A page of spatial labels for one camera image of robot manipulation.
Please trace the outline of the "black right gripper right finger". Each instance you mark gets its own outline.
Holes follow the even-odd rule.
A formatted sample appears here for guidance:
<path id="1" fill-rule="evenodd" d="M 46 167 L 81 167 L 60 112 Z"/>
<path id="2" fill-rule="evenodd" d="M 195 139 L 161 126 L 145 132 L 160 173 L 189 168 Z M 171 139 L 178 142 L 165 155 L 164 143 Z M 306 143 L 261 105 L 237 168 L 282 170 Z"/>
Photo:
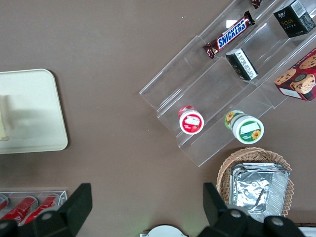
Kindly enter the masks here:
<path id="1" fill-rule="evenodd" d="M 203 184 L 203 209 L 209 225 L 200 237 L 301 237 L 294 222 L 281 216 L 268 216 L 258 222 L 237 208 L 228 208 L 213 183 Z"/>

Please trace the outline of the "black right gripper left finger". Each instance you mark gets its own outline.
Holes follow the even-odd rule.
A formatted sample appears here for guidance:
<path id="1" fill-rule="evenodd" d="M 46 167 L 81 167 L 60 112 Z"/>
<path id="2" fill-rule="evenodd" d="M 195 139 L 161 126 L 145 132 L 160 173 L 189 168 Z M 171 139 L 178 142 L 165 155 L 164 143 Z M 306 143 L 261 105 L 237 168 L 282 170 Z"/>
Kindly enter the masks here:
<path id="1" fill-rule="evenodd" d="M 18 226 L 15 220 L 1 220 L 2 237 L 75 237 L 92 210 L 90 183 L 82 183 L 58 209 L 40 214 Z"/>

